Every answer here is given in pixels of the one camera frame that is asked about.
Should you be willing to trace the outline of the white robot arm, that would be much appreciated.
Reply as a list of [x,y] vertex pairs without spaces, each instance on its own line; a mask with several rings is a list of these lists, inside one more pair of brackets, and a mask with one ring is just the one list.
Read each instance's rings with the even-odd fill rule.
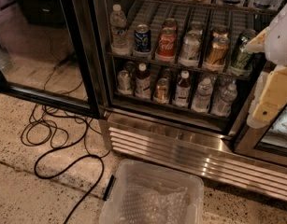
[[247,51],[263,52],[276,65],[257,79],[247,124],[263,128],[287,105],[287,3],[272,22],[246,46]]

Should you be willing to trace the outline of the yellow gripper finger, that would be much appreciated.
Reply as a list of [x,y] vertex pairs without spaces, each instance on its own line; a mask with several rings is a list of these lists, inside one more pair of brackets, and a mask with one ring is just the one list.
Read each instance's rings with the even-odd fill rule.
[[251,41],[247,43],[245,46],[246,51],[248,53],[267,53],[267,34],[268,34],[269,28],[266,27],[263,31],[261,31],[255,38],[253,38]]
[[270,124],[287,105],[287,66],[277,65],[270,73],[262,72],[255,85],[247,124],[260,129]]

